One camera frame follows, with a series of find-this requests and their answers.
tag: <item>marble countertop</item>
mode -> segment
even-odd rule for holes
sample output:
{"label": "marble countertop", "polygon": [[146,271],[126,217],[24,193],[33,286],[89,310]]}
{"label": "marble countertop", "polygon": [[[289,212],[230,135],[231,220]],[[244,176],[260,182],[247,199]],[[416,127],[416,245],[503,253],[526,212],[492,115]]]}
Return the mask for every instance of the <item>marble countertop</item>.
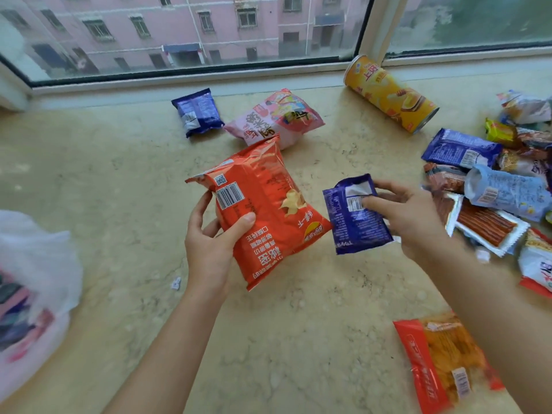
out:
{"label": "marble countertop", "polygon": [[[306,200],[327,215],[322,189],[371,173],[416,184],[420,155],[442,126],[483,135],[509,88],[549,95],[552,73],[411,83],[441,110],[411,136],[346,88],[298,90],[326,125],[284,151]],[[224,120],[266,94],[219,97]],[[0,208],[69,229],[85,267],[65,341],[0,405],[10,414],[96,414],[136,366],[182,296],[184,236],[204,188],[193,174],[244,145],[224,131],[184,137],[169,102],[0,115]],[[211,207],[207,219],[214,215]],[[336,256],[330,234],[288,257],[252,292],[237,265],[186,412],[419,413],[393,320],[448,308],[397,243]],[[508,269],[513,293],[519,274]],[[506,391],[482,390],[456,413],[519,413]]]}

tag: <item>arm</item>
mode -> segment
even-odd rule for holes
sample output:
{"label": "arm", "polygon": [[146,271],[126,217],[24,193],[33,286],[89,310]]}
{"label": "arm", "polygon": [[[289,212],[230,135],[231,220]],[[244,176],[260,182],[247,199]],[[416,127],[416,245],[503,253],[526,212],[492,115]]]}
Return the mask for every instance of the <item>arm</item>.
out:
{"label": "arm", "polygon": [[552,322],[513,294],[499,269],[480,264],[458,239],[446,234],[429,192],[389,181],[390,190],[363,200],[386,217],[402,239],[405,255],[431,278],[485,352],[508,392],[526,414],[549,412]]}
{"label": "arm", "polygon": [[226,299],[233,246],[255,221],[255,214],[244,215],[224,234],[213,238],[220,229],[216,219],[202,230],[203,213],[210,200],[211,192],[205,193],[188,223],[188,284],[184,296],[104,414],[182,414],[186,406]]}

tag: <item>orange chip bag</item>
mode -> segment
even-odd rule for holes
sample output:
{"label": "orange chip bag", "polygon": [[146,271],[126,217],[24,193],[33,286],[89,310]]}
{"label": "orange chip bag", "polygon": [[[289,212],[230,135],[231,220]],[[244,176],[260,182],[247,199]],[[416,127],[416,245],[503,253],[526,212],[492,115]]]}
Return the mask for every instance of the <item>orange chip bag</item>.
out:
{"label": "orange chip bag", "polygon": [[220,165],[186,180],[214,191],[224,230],[249,212],[253,228],[234,246],[234,257],[251,290],[285,257],[313,244],[331,223],[305,202],[285,169],[280,137],[251,145]]}
{"label": "orange chip bag", "polygon": [[492,390],[504,388],[456,314],[393,324],[412,364],[423,414],[437,414],[467,397],[478,373],[484,373]]}

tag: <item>forearm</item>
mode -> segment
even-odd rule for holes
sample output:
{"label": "forearm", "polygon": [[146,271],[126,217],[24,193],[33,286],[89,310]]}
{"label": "forearm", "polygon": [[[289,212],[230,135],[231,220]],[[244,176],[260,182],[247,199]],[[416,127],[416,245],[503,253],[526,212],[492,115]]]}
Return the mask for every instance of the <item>forearm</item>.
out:
{"label": "forearm", "polygon": [[104,414],[182,414],[222,301],[186,291]]}
{"label": "forearm", "polygon": [[416,263],[458,314],[521,410],[548,411],[547,384],[552,383],[548,314],[512,293],[507,273],[480,264],[457,239],[422,247]]}

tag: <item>yellow chip canister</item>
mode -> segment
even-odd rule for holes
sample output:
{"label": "yellow chip canister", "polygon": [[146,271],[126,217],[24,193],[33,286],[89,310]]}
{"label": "yellow chip canister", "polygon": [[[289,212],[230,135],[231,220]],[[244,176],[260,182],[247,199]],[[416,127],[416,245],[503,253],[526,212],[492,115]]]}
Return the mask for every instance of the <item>yellow chip canister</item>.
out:
{"label": "yellow chip canister", "polygon": [[439,110],[435,103],[396,80],[366,55],[358,55],[351,62],[343,82],[410,133],[423,128]]}

